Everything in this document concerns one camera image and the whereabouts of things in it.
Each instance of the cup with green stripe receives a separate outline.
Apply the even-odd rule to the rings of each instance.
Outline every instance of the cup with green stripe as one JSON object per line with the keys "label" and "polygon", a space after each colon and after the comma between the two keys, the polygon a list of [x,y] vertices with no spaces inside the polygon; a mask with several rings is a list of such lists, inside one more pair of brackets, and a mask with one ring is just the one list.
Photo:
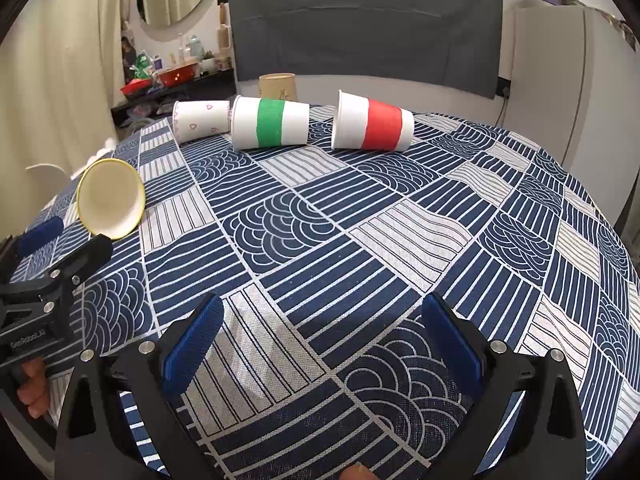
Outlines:
{"label": "cup with green stripe", "polygon": [[306,144],[309,105],[255,97],[236,97],[231,140],[236,150]]}

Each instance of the cup with heart pattern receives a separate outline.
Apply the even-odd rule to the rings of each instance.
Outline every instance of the cup with heart pattern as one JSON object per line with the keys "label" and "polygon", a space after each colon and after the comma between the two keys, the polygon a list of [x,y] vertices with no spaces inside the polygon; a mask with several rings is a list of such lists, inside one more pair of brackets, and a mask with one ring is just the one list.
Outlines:
{"label": "cup with heart pattern", "polygon": [[174,137],[179,144],[189,140],[224,134],[229,130],[229,101],[175,102]]}

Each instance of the paper cup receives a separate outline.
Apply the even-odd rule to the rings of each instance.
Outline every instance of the paper cup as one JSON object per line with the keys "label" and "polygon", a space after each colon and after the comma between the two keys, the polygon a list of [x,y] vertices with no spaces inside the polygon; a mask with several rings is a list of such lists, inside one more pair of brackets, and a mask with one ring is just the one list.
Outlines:
{"label": "paper cup", "polygon": [[231,141],[236,150],[306,144],[309,105],[255,97],[236,97]]}
{"label": "paper cup", "polygon": [[89,232],[119,240],[142,218],[145,187],[135,168],[119,158],[103,158],[84,170],[76,202],[80,221]]}
{"label": "paper cup", "polygon": [[258,79],[260,97],[278,101],[297,101],[295,74],[266,74]]}
{"label": "paper cup", "polygon": [[229,101],[176,101],[174,137],[178,144],[229,131]]}
{"label": "paper cup", "polygon": [[339,92],[331,147],[334,150],[404,152],[414,138],[414,115],[396,106]]}

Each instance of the gray cloth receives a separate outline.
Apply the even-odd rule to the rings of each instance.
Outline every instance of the gray cloth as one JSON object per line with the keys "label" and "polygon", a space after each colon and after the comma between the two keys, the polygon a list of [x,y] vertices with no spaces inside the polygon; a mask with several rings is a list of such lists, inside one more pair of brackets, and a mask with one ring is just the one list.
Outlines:
{"label": "gray cloth", "polygon": [[502,0],[229,0],[239,80],[374,75],[495,93]]}

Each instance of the tablecloth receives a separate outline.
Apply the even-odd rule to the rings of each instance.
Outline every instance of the tablecloth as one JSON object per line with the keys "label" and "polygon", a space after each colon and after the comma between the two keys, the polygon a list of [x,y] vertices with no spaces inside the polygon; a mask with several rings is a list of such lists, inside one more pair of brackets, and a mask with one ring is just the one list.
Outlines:
{"label": "tablecloth", "polygon": [[[438,114],[415,114],[404,153],[332,151],[333,114],[311,108],[308,146],[238,153],[226,134],[178,147],[162,120],[110,154],[139,171],[146,211],[75,293],[76,339],[47,358],[52,416],[79,351],[158,338],[213,290],[225,322],[177,412],[228,478],[337,478],[359,460],[416,479],[469,407],[420,323],[436,290],[489,339],[564,351],[593,476],[640,409],[640,301],[584,187],[530,140]],[[14,280],[88,239],[77,184],[33,223],[58,215],[62,236]],[[121,397],[145,461],[163,470]]]}

